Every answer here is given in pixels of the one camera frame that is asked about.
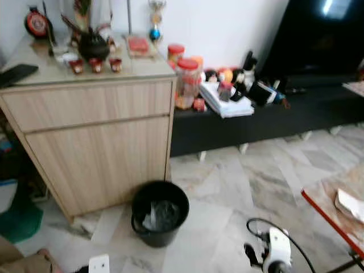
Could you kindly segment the round red black ornament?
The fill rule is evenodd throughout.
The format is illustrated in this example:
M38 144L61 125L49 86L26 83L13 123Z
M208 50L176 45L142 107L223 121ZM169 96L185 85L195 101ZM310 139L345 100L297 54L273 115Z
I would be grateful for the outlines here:
M34 39L51 39L51 22L45 15L40 13L36 6L28 7L28 14L25 17L25 28Z

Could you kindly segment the black round rubbish bin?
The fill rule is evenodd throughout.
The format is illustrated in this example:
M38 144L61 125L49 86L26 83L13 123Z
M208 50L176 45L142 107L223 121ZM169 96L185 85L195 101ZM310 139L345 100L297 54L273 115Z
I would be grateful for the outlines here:
M144 229L142 221L149 211L149 203L164 200L174 203L180 209L180 218L175 228L166 232L154 232ZM162 248L170 245L188 216L189 198L182 188L169 180L153 180L144 184L132 199L131 227L149 247Z

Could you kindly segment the red-edged marble table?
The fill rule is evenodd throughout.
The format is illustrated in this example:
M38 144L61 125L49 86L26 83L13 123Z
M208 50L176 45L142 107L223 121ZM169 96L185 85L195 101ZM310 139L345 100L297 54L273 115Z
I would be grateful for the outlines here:
M363 200L363 163L353 167L350 171L322 179L316 184L306 185L301 190L304 200L328 222L349 247L349 261L327 273L343 273L354 266L362 268L361 262L364 258L364 224L336 208L335 201L339 189Z

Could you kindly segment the small red-capped bottle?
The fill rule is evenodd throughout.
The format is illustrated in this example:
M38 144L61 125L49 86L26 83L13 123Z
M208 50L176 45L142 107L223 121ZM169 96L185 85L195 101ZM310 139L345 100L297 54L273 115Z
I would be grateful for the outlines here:
M223 102L230 101L232 94L233 84L228 81L221 81L219 84L217 91L218 91L218 99Z

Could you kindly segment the black box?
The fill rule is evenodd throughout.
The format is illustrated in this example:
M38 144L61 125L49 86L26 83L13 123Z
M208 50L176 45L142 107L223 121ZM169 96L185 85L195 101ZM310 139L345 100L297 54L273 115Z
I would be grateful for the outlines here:
M266 106L268 104L280 104L282 99L281 94L275 88L257 81L247 91L246 96L250 101L257 104L257 106Z

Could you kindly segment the flat red box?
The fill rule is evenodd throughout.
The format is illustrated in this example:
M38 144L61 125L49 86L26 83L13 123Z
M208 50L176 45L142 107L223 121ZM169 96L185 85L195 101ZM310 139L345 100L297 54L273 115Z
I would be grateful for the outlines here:
M155 58L156 49L148 39L138 36L125 38L130 58Z

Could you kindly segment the orange-lidded jar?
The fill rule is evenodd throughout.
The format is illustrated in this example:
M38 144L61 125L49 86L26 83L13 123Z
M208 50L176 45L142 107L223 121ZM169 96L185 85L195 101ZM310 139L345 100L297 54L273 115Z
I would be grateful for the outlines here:
M195 69L195 74L200 75L204 71L204 58L202 56L190 56L193 62L197 63L197 68Z

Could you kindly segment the black and white figurine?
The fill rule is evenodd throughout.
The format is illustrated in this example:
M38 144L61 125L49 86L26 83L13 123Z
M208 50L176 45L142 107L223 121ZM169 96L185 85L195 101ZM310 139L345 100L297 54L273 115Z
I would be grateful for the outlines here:
M253 55L253 51L249 51L245 57L242 68L236 73L235 80L237 91L247 93L247 91L255 83L255 68L257 67L258 59Z

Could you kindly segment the light wooden cabinet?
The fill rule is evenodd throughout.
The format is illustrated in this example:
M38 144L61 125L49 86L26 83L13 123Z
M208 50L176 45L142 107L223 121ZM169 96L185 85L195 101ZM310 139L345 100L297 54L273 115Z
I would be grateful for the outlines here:
M7 58L38 70L0 89L0 109L68 220L128 202L151 180L167 180L175 71L154 45L132 57L117 37L114 73L89 66L75 75L48 55L48 44L21 38Z

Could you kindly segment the long black TV console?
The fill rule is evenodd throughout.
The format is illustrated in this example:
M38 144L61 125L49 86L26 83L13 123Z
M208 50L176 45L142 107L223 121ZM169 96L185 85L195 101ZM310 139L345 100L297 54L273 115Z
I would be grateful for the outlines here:
M176 110L171 157L282 138L364 120L364 98L343 86L307 89L288 97L291 107L255 107L250 116L222 118L205 112Z

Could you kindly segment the crumpled white paper trash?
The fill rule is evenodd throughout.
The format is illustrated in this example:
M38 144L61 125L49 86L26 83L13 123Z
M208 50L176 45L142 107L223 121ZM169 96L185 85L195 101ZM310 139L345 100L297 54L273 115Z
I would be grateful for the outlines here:
M364 202L341 189L336 190L334 206L349 218L364 223Z

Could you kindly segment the flat black device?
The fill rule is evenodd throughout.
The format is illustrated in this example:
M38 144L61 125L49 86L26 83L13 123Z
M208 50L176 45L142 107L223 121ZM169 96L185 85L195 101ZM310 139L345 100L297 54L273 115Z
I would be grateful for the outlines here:
M11 67L10 69L0 72L0 89L10 88L18 81L24 80L39 70L37 65L29 65L21 63Z

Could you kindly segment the large red-lidded clear jar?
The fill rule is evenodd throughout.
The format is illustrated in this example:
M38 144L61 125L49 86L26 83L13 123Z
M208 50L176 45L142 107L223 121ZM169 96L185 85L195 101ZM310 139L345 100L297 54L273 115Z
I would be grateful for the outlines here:
M200 65L192 58L180 58L177 61L177 91L175 107L180 110L190 109L198 96L198 86L202 82Z

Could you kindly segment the trophy with blue ball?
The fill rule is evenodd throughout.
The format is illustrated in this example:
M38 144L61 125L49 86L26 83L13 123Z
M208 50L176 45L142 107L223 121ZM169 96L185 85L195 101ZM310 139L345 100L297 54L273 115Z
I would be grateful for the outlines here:
M151 28L148 32L148 37L153 43L157 43L162 39L160 29L162 22L162 10L166 7L167 0L149 0L148 3L151 9Z

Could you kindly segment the pink white paper sheet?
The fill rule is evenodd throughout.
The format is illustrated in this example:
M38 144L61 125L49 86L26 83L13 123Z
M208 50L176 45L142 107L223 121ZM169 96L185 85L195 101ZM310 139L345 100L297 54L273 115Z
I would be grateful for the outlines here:
M362 81L354 81L349 83L344 83L342 86L355 94L359 94L359 96L363 97L363 82Z

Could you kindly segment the black teapot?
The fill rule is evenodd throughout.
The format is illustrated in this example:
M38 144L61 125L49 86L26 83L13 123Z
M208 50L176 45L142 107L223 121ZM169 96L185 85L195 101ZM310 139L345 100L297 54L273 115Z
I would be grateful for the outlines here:
M77 49L78 54L84 60L91 60L93 58L106 60L111 54L111 48L107 44L106 39L91 27L80 35Z

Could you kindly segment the green floor object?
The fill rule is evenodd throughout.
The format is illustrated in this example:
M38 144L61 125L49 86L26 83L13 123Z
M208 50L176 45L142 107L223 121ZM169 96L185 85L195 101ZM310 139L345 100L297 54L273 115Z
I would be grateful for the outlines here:
M0 235L10 243L27 240L39 231L43 210L29 198L16 197L7 211L0 213Z

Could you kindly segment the small red-lidded jar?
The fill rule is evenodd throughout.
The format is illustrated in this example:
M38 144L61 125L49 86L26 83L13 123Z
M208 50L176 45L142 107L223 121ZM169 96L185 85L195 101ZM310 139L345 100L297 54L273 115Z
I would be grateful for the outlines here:
M184 56L185 47L182 44L171 43L167 45L167 63L172 69L176 69L177 62Z

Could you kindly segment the small red cup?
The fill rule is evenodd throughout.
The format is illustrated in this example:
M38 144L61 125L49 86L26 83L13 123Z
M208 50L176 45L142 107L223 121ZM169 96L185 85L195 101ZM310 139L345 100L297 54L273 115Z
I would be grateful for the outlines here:
M70 60L68 65L74 75L81 75L84 72L84 62L81 59Z
M99 73L104 72L104 60L101 58L89 58L88 64L93 73L98 75Z
M122 71L122 59L121 58L109 58L109 60L107 60L107 62L109 63L109 66L113 73L120 73Z

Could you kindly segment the clear plastic bag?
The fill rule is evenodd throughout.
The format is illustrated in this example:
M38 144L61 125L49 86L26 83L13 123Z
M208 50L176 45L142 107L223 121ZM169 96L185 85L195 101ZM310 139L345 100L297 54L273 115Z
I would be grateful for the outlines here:
M175 228L179 218L180 209L174 203L166 200L150 202L142 226L148 231L166 232Z

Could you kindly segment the black flat television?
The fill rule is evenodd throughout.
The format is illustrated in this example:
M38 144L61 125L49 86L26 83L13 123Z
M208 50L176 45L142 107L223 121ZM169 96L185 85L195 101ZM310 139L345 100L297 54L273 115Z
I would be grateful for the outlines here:
M356 81L364 0L289 0L260 75L289 86Z

